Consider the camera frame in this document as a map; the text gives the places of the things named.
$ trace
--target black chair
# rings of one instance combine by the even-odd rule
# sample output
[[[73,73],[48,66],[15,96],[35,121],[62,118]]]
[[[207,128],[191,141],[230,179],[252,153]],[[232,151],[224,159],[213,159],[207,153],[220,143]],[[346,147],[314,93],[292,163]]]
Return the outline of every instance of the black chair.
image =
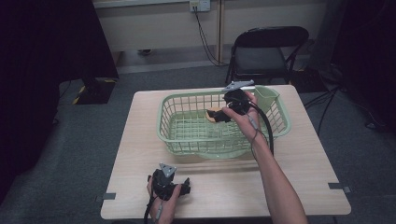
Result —
[[[225,82],[238,79],[284,78],[289,83],[297,51],[309,33],[299,26],[263,27],[248,30],[238,36],[232,47]],[[280,48],[293,47],[285,59]]]

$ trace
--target gray carpet floor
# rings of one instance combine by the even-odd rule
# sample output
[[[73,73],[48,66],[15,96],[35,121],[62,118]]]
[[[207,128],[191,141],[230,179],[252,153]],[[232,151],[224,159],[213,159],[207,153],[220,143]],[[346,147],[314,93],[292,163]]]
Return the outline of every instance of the gray carpet floor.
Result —
[[[82,83],[63,83],[59,124],[37,165],[15,179],[1,204],[0,223],[112,223],[101,219],[101,203],[95,199],[106,192],[134,93],[221,87],[226,70],[208,66],[121,75],[106,105],[72,105]],[[304,103],[318,95],[300,94]],[[307,109],[317,128],[325,106]],[[346,195],[352,212],[335,218],[310,217],[311,223],[396,223],[396,138],[365,128],[367,118],[367,111],[355,105],[347,92],[336,93],[319,138],[340,183],[352,189]]]

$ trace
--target power cable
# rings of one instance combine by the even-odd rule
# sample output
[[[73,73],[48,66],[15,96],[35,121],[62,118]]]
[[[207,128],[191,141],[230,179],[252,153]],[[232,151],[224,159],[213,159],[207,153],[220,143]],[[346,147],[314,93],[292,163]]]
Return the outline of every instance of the power cable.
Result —
[[[199,17],[198,17],[198,11],[197,11],[196,7],[193,7],[193,10],[194,10],[195,18],[196,18],[196,20],[197,20],[197,22],[198,22],[199,35],[200,35],[200,37],[201,37],[202,45],[203,45],[203,47],[204,47],[204,50],[205,50],[207,59],[208,59],[211,63],[213,63],[213,61],[215,61],[216,63],[218,63],[218,64],[213,63],[213,65],[215,65],[215,66],[228,65],[227,63],[222,63],[222,62],[220,62],[219,60],[216,59],[215,56],[213,56],[213,54],[212,54],[212,52],[210,51],[209,46],[208,46],[208,44],[207,44],[207,40],[206,40],[206,37],[205,37],[205,33],[204,33],[204,30],[203,30],[202,25],[201,25],[201,23],[200,23],[200,20],[199,20]]]

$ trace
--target chair leg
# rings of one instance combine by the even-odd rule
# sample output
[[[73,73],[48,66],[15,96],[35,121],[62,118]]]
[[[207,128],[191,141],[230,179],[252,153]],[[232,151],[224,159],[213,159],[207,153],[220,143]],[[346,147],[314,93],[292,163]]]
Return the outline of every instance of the chair leg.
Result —
[[[225,84],[228,84],[229,76],[231,76],[231,80],[233,80],[233,76],[231,75],[231,65],[228,66],[227,77],[225,78]]]

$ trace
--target black cable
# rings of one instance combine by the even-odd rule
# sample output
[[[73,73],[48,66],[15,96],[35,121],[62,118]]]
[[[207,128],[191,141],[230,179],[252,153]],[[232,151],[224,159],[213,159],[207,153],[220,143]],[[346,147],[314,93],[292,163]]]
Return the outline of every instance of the black cable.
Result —
[[[145,224],[148,224],[149,210],[151,209],[152,204],[154,203],[154,201],[157,198],[158,198],[158,196],[154,198],[154,189],[153,189],[153,187],[151,185],[151,194],[149,196],[148,205],[147,205],[145,216],[144,216],[144,219],[143,219]]]
[[[200,37],[201,37],[202,45],[203,45],[203,47],[204,47],[204,50],[205,50],[207,59],[208,59],[211,63],[213,63],[212,60],[214,60],[215,62],[217,62],[217,63],[219,63],[219,64],[228,65],[227,63],[222,63],[222,62],[218,61],[218,60],[216,59],[216,57],[213,56],[213,54],[212,54],[212,52],[210,51],[209,46],[208,46],[208,44],[207,44],[207,40],[206,40],[206,37],[205,37],[205,33],[204,33],[204,30],[203,30],[203,28],[202,28],[202,26],[201,26],[201,23],[200,23],[200,21],[199,21],[199,17],[198,17],[197,10],[196,10],[195,7],[193,8],[193,10],[194,10],[195,18],[197,19],[197,22],[198,22],[199,35],[200,35]]]
[[[326,102],[326,100],[331,98],[331,95],[334,95],[334,93],[340,89],[339,86],[335,87],[334,89],[330,90],[330,91],[326,91],[325,93],[321,94],[318,97],[315,97],[314,99],[312,99],[311,101],[309,101],[308,103],[304,104],[305,109],[308,109],[309,107],[311,107],[312,105],[319,105],[319,104],[323,104],[324,102]]]
[[[270,147],[270,151],[274,155],[274,135],[273,135],[273,132],[272,132],[270,120],[267,118],[265,113],[256,104],[254,104],[253,102],[250,102],[250,105],[259,112],[259,114],[262,116],[262,119],[264,120],[264,124],[265,124],[265,126],[267,128],[267,131],[268,131],[268,142],[269,142],[269,145],[270,145],[269,146]]]
[[[324,111],[323,111],[323,114],[322,114],[322,117],[320,119],[319,126],[318,126],[318,131],[317,131],[318,136],[320,136],[320,128],[321,128],[321,124],[323,122],[324,116],[326,114],[326,111],[329,108],[329,105],[332,102],[332,99],[334,98],[334,95],[336,92],[337,92],[337,90],[335,90],[334,94],[332,94],[332,97],[330,98],[329,103],[327,103],[326,108],[324,108]]]

